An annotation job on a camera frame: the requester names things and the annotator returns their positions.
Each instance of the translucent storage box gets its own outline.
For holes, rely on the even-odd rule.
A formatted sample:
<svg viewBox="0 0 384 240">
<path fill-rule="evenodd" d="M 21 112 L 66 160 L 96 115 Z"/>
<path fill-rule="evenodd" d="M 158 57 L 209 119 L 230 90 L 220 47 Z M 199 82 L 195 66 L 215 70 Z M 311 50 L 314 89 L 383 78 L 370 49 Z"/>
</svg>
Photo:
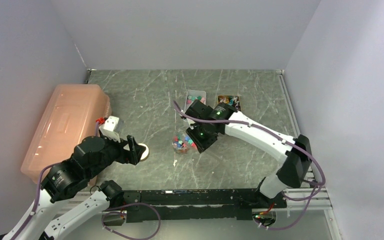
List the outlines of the translucent storage box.
<svg viewBox="0 0 384 240">
<path fill-rule="evenodd" d="M 98 85 L 58 85 L 37 126 L 21 172 L 37 183 L 42 169 L 68 159 L 81 140 L 95 135 L 95 120 L 109 117 L 111 111 L 110 99 Z"/>
<path fill-rule="evenodd" d="M 195 99 L 201 101 L 201 103 L 206 104 L 207 102 L 207 93 L 205 91 L 198 90 L 188 90 L 186 92 L 186 100 L 184 102 L 184 111 L 188 110 L 189 106 L 194 102 Z M 185 119 L 183 121 L 185 127 L 189 127 L 188 121 Z"/>
</svg>

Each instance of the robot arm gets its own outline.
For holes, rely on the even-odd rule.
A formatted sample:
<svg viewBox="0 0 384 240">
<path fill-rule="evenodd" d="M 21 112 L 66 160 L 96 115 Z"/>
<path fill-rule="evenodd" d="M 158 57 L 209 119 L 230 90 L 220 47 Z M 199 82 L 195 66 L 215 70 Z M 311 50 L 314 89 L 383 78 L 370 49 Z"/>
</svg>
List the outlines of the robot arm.
<svg viewBox="0 0 384 240">
<path fill-rule="evenodd" d="M 18 224 L 1 235 L 0 240 L 62 239 L 96 213 L 123 205 L 122 188 L 114 181 L 106 181 L 88 200 L 54 219 L 78 191 L 86 188 L 92 178 L 113 162 L 137 165 L 148 157 L 148 147 L 137 144 L 133 136 L 128 135 L 127 140 L 123 140 L 116 132 L 112 133 L 111 137 L 105 134 L 86 137 L 74 147 L 69 159 L 52 166 L 40 183 L 37 208 L 33 211 L 33 202 Z"/>
<path fill-rule="evenodd" d="M 311 160 L 285 143 L 288 141 L 311 153 L 310 141 L 307 137 L 300 135 L 298 138 L 294 138 L 293 136 L 284 135 L 271 130 L 266 126 L 251 120 L 242 112 L 237 111 L 236 108 L 226 103 L 219 103 L 213 109 L 196 100 L 186 110 L 185 114 L 200 120 L 221 120 L 224 122 L 202 123 L 191 122 L 190 119 L 188 120 L 190 128 L 188 128 L 186 132 L 196 144 L 200 153 L 209 148 L 217 140 L 218 134 L 220 133 L 242 139 L 270 154 L 278 161 L 280 165 L 278 171 L 264 178 L 258 186 L 263 201 L 267 203 L 271 202 L 271 199 L 276 197 L 287 187 L 299 188 L 301 186 L 310 167 Z M 242 121 L 249 124 L 247 126 L 240 123 L 228 122 L 226 120 Z M 251 127 L 251 125 L 258 125 L 266 131 Z M 278 140 L 278 138 L 267 133 L 267 131 L 270 131 L 284 140 Z"/>
</svg>

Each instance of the purple cable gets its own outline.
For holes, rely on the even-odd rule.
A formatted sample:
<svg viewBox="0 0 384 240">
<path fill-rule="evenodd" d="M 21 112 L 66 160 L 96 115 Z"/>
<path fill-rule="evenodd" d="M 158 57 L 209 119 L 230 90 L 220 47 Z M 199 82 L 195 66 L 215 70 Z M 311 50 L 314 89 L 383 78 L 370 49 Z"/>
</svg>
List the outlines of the purple cable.
<svg viewBox="0 0 384 240">
<path fill-rule="evenodd" d="M 178 105 L 178 103 L 175 100 L 173 100 L 173 104 L 174 104 L 174 110 L 176 110 L 176 112 L 178 112 L 180 115 L 182 115 L 185 118 L 193 120 L 194 122 L 206 123 L 206 124 L 229 124 L 229 123 L 234 123 L 234 124 L 243 124 L 243 125 L 247 125 L 247 126 L 250 124 L 249 122 L 239 121 L 239 120 L 203 120 L 203 119 L 195 118 L 195 117 L 186 115 L 184 112 L 182 112 L 180 106 Z M 270 134 L 271 136 L 273 136 L 274 138 L 276 138 L 279 141 L 284 140 L 283 138 L 281 138 L 277 134 L 274 134 L 272 131 L 266 129 L 265 127 L 262 127 L 262 126 L 256 125 L 256 124 L 251 124 L 250 126 L 254 127 L 254 128 L 257 128 L 257 129 L 260 129 L 260 130 Z M 325 183 L 326 183 L 325 174 L 323 173 L 322 167 L 320 167 L 320 165 L 317 162 L 317 160 L 310 153 L 308 153 L 306 150 L 302 149 L 301 147 L 299 147 L 299 146 L 297 146 L 297 145 L 295 145 L 295 144 L 293 144 L 293 143 L 291 143 L 289 141 L 286 141 L 286 144 L 291 146 L 291 147 L 293 147 L 293 148 L 295 148 L 295 149 L 297 149 L 298 151 L 300 151 L 304 155 L 306 155 L 314 163 L 314 165 L 317 167 L 317 169 L 319 170 L 320 176 L 321 176 L 321 182 L 312 182 L 311 184 L 314 185 L 314 189 L 316 188 L 316 186 L 320 186 L 321 187 L 321 186 L 325 185 Z M 301 199 L 301 201 L 302 200 L 307 200 L 307 199 L 310 199 L 310 198 L 314 197 L 315 195 L 316 195 L 316 193 L 315 194 L 310 194 L 307 197 L 299 198 L 299 199 Z"/>
<path fill-rule="evenodd" d="M 46 166 L 44 169 L 42 169 L 42 171 L 40 171 L 39 179 L 37 180 L 37 186 L 36 186 L 36 196 L 34 198 L 33 207 L 31 208 L 31 212 L 36 213 L 36 210 L 38 209 L 39 197 L 41 195 L 41 182 L 42 182 L 42 177 L 43 177 L 45 171 L 47 169 L 53 167 L 56 164 L 58 164 L 58 163 L 54 163 L 54 164 L 51 164 L 49 166 Z M 16 237 L 18 237 L 18 235 L 20 235 L 20 233 L 24 230 L 24 228 L 26 228 L 27 224 L 29 224 L 29 222 L 32 218 L 33 218 L 32 215 L 28 215 L 27 218 L 22 223 L 22 225 L 20 226 L 20 228 L 14 233 L 14 235 L 11 237 L 10 240 L 15 240 Z"/>
<path fill-rule="evenodd" d="M 315 192 L 315 190 L 316 190 L 316 187 L 313 188 L 311 194 L 313 194 L 313 193 Z M 287 226 L 283 226 L 283 227 L 266 227 L 267 230 L 280 231 L 280 230 L 290 229 L 290 228 L 292 228 L 293 226 L 295 226 L 295 225 L 301 220 L 301 218 L 304 216 L 304 214 L 306 213 L 307 208 L 308 208 L 309 205 L 310 205 L 310 201 L 311 201 L 311 198 L 308 199 L 308 201 L 307 201 L 307 203 L 305 204 L 305 207 L 304 207 L 304 209 L 302 210 L 301 214 L 299 214 L 299 216 L 295 219 L 295 221 L 293 221 L 293 223 L 291 223 L 291 224 L 289 224 L 289 225 L 287 225 Z"/>
<path fill-rule="evenodd" d="M 105 226 L 105 224 L 104 224 L 104 219 L 105 219 L 106 216 L 108 216 L 108 215 L 120 215 L 120 212 L 113 211 L 113 210 L 120 210 L 120 209 L 122 209 L 122 208 L 127 208 L 127 207 L 130 207 L 130 206 L 137 206 L 137 205 L 147 206 L 148 208 L 150 208 L 152 211 L 155 212 L 155 214 L 156 214 L 156 216 L 157 216 L 157 218 L 158 218 L 158 227 L 156 228 L 155 232 L 154 232 L 151 236 L 149 236 L 149 237 L 145 237 L 145 238 L 134 238 L 134 237 L 130 237 L 130 236 L 126 236 L 126 235 L 124 235 L 124 234 L 121 234 L 121 233 L 119 233 L 118 231 L 114 231 L 114 230 L 112 230 L 111 228 Z M 147 203 L 143 203 L 143 202 L 135 202 L 135 203 L 126 204 L 126 205 L 123 205 L 123 206 L 118 206 L 118 207 L 108 208 L 108 209 L 106 209 L 106 211 L 110 211 L 110 212 L 107 212 L 107 213 L 102 217 L 102 219 L 101 219 L 101 224 L 102 224 L 102 226 L 103 226 L 106 230 L 110 231 L 111 233 L 113 233 L 113 234 L 117 234 L 118 236 L 123 237 L 123 238 L 125 238 L 125 239 L 129 239 L 129 240 L 149 240 L 149 239 L 153 238 L 153 237 L 158 233 L 158 231 L 160 230 L 160 227 L 161 227 L 161 216 L 160 216 L 160 214 L 158 213 L 158 211 L 157 211 L 153 206 L 151 206 L 151 205 L 149 205 L 149 204 L 147 204 Z"/>
<path fill-rule="evenodd" d="M 98 133 L 99 133 L 99 122 L 97 121 L 95 124 L 95 137 L 98 137 Z"/>
<path fill-rule="evenodd" d="M 315 186 L 313 189 L 312 189 L 312 192 L 310 195 L 308 196 L 305 196 L 305 197 L 300 197 L 300 198 L 292 198 L 290 196 L 287 196 L 284 192 L 282 192 L 282 195 L 291 200 L 291 201 L 294 201 L 294 202 L 300 202 L 300 201 L 304 201 L 304 200 L 310 200 L 311 198 L 313 198 L 314 196 L 316 196 L 318 193 L 320 193 L 320 191 L 322 190 L 322 186 Z"/>
</svg>

